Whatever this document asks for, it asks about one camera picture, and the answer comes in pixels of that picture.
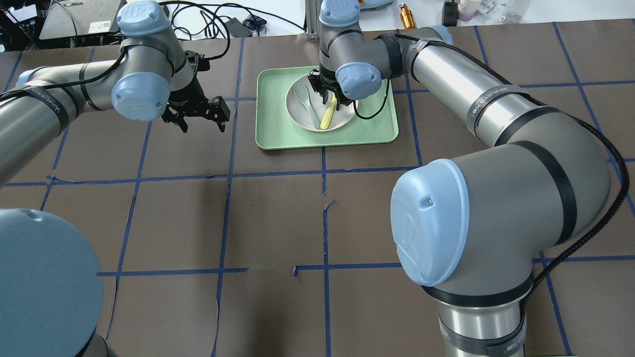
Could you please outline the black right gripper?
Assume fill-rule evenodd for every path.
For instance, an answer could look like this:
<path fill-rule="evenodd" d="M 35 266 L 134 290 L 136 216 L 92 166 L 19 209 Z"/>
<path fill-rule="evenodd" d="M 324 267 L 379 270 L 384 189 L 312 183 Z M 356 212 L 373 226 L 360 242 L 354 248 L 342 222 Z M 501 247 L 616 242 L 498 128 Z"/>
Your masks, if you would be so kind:
<path fill-rule="evenodd" d="M 337 81 L 334 71 L 313 69 L 308 74 L 308 80 L 313 91 L 322 97 L 323 104 L 326 104 L 329 93 L 333 93 L 337 107 L 340 105 L 349 106 L 354 102 L 343 93 L 342 86 Z"/>

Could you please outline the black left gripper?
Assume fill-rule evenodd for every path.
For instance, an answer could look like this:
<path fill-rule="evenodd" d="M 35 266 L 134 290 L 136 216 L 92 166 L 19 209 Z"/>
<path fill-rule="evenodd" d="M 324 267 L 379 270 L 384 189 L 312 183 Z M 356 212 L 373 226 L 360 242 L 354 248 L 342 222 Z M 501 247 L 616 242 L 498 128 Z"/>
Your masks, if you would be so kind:
<path fill-rule="evenodd" d="M 231 111 L 222 96 L 209 99 L 200 85 L 197 74 L 200 70 L 210 70 L 209 59 L 204 55 L 193 51 L 184 51 L 185 60 L 182 68 L 175 75 L 177 84 L 183 84 L 181 88 L 172 90 L 161 120 L 179 127 L 183 133 L 187 133 L 189 126 L 186 117 L 200 117 L 212 120 L 218 126 L 220 132 L 225 132 L 226 123 L 229 122 Z"/>

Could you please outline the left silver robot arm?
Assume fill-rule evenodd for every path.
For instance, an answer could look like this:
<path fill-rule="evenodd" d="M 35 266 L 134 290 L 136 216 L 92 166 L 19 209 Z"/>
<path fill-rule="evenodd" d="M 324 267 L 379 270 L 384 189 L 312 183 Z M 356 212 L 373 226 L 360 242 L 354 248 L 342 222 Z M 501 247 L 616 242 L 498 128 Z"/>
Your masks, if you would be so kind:
<path fill-rule="evenodd" d="M 202 117 L 224 132 L 228 106 L 208 99 L 196 77 L 209 64 L 183 50 L 163 7 L 132 2 L 116 22 L 124 36 L 117 59 L 25 71 L 1 95 L 2 185 L 90 110 L 162 119 L 183 132 L 186 117 Z M 41 210 L 2 209 L 0 262 L 3 357 L 114 356 L 97 334 L 98 258 L 75 226 Z"/>

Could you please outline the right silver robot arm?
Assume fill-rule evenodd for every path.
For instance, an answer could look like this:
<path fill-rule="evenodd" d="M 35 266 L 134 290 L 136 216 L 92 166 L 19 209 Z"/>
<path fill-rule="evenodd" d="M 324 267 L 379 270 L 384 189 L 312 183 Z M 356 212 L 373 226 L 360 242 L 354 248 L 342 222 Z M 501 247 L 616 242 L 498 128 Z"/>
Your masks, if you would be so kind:
<path fill-rule="evenodd" d="M 315 91 L 349 105 L 410 74 L 486 149 L 403 174 L 390 220 L 407 276 L 439 305 L 447 357 L 521 357 L 526 301 L 612 219 L 624 159 L 586 122 L 452 45 L 446 27 L 368 41 L 356 0 L 320 4 Z"/>

